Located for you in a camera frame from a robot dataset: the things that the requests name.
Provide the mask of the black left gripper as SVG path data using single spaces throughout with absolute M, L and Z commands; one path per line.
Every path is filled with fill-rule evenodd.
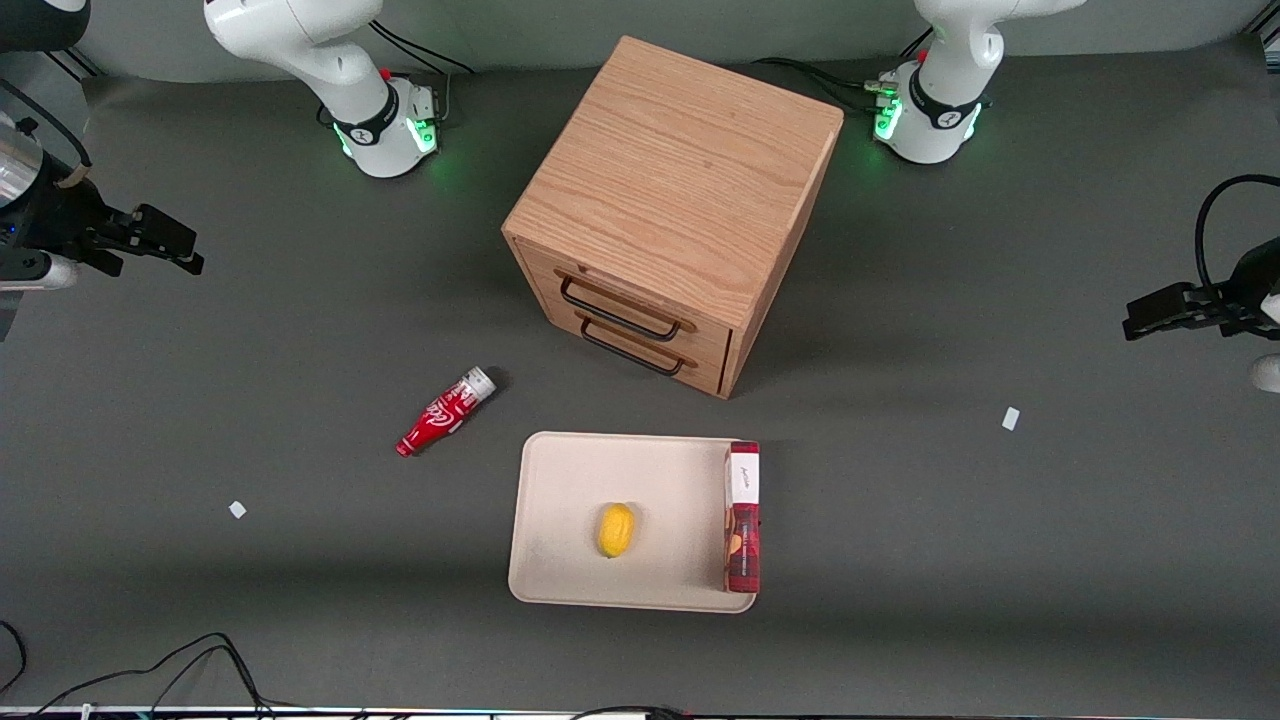
M 1271 238 L 1238 261 L 1238 301 L 1220 307 L 1203 287 L 1172 283 L 1130 301 L 1123 332 L 1126 341 L 1138 341 L 1157 332 L 1201 329 L 1221 325 L 1221 336 L 1251 334 L 1268 338 L 1268 300 L 1277 293 L 1279 237 Z

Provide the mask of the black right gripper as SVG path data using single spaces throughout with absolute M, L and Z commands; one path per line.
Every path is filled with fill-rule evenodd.
M 115 254 L 137 250 L 128 233 L 131 218 L 109 206 L 91 179 L 70 187 L 55 183 L 36 191 L 29 204 L 28 246 L 52 252 L 105 275 L 119 278 L 125 258 Z M 197 233 L 165 211 L 140 204 L 132 211 L 132 237 L 152 254 L 136 255 L 163 263 L 189 275 L 201 275 L 205 258 L 195 252 Z M 156 254 L 191 254 L 177 258 Z

